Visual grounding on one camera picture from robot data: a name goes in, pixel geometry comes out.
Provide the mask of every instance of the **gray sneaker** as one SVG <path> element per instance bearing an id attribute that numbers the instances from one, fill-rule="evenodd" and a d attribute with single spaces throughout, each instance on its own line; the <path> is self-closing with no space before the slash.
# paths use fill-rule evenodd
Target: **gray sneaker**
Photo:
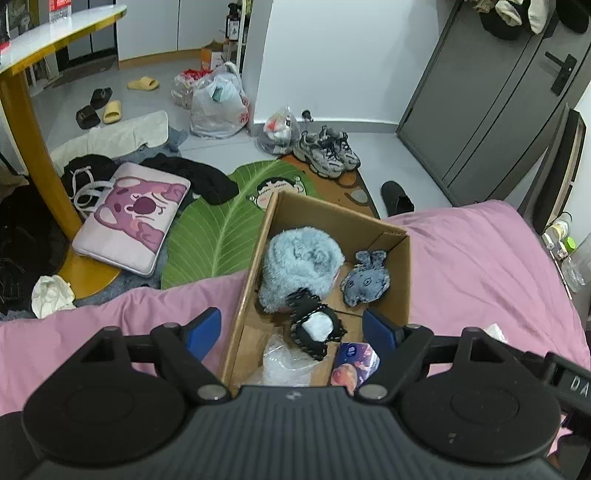
<path id="1" fill-rule="evenodd" d="M 335 153 L 337 158 L 345 165 L 345 170 L 356 170 L 361 165 L 361 160 L 357 154 L 351 149 L 349 145 L 349 136 L 347 133 L 340 131 L 336 132 L 326 125 L 320 130 L 320 138 L 331 138 L 335 145 Z"/>
<path id="2" fill-rule="evenodd" d="M 338 179 L 345 165 L 336 156 L 331 138 L 302 132 L 301 138 L 294 145 L 294 155 L 298 160 L 310 165 L 310 169 L 319 177 Z"/>

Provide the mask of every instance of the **black slipper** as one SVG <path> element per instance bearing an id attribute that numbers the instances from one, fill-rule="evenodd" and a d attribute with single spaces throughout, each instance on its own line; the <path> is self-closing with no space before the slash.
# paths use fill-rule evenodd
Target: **black slipper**
<path id="1" fill-rule="evenodd" d="M 113 90 L 110 88 L 97 88 L 90 99 L 90 106 L 95 110 L 103 108 L 109 102 L 111 95 Z"/>
<path id="2" fill-rule="evenodd" d="M 95 109 L 90 105 L 86 105 L 82 110 L 76 112 L 76 121 L 82 130 L 88 130 L 96 127 L 100 123 L 100 118 Z"/>
<path id="3" fill-rule="evenodd" d="M 386 204 L 388 216 L 414 212 L 414 205 L 404 193 L 404 189 L 395 181 L 387 181 L 382 185 L 382 198 Z"/>

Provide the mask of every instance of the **cartoon bear print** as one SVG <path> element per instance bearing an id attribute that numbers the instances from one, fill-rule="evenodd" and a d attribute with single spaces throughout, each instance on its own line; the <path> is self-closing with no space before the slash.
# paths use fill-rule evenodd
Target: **cartoon bear print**
<path id="1" fill-rule="evenodd" d="M 156 253 L 172 215 L 164 212 L 177 208 L 186 190 L 179 183 L 121 177 L 94 216 L 101 225 L 125 232 Z"/>

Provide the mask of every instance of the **white plastic bag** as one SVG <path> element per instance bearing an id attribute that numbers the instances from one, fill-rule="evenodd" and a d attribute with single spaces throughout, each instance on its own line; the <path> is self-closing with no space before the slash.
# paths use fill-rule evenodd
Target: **white plastic bag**
<path id="1" fill-rule="evenodd" d="M 262 367 L 244 382 L 267 387 L 309 387 L 318 362 L 299 349 L 290 349 L 281 331 L 275 331 L 265 347 Z"/>
<path id="2" fill-rule="evenodd" d="M 175 76 L 173 87 L 170 90 L 170 96 L 173 98 L 174 104 L 190 110 L 193 104 L 193 88 L 195 83 L 209 73 L 211 73 L 211 70 L 188 69 Z"/>
<path id="3" fill-rule="evenodd" d="M 271 115 L 258 134 L 256 144 L 262 151 L 271 155 L 291 153 L 300 138 L 300 127 L 288 106 L 282 107 Z"/>
<path id="4" fill-rule="evenodd" d="M 195 83 L 191 133 L 200 137 L 231 137 L 248 122 L 248 105 L 238 69 L 227 61 Z"/>

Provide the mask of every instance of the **small cardboard box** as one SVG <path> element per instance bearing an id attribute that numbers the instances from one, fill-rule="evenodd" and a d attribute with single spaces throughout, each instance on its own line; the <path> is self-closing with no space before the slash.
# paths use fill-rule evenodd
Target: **small cardboard box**
<path id="1" fill-rule="evenodd" d="M 215 70 L 219 66 L 226 63 L 226 60 L 224 60 L 223 52 L 215 51 L 211 48 L 202 48 L 200 56 L 202 70 Z"/>
<path id="2" fill-rule="evenodd" d="M 337 312 L 348 333 L 344 342 L 361 342 L 361 317 L 366 305 L 349 308 L 343 302 L 340 282 L 355 264 L 360 250 L 386 250 L 385 266 L 390 272 L 390 288 L 372 307 L 398 325 L 408 323 L 410 308 L 410 238 L 398 227 L 380 222 L 361 213 L 303 195 L 279 192 L 274 194 L 261 225 L 258 242 L 242 296 L 234 330 L 222 367 L 221 379 L 234 391 L 262 365 L 262 354 L 272 330 L 285 326 L 289 316 L 264 313 L 258 303 L 262 259 L 267 240 L 284 230 L 312 226 L 324 230 L 340 245 L 345 256 L 335 286 L 324 300 Z M 327 385 L 330 379 L 336 343 L 329 344 L 329 354 L 314 368 L 312 386 Z"/>

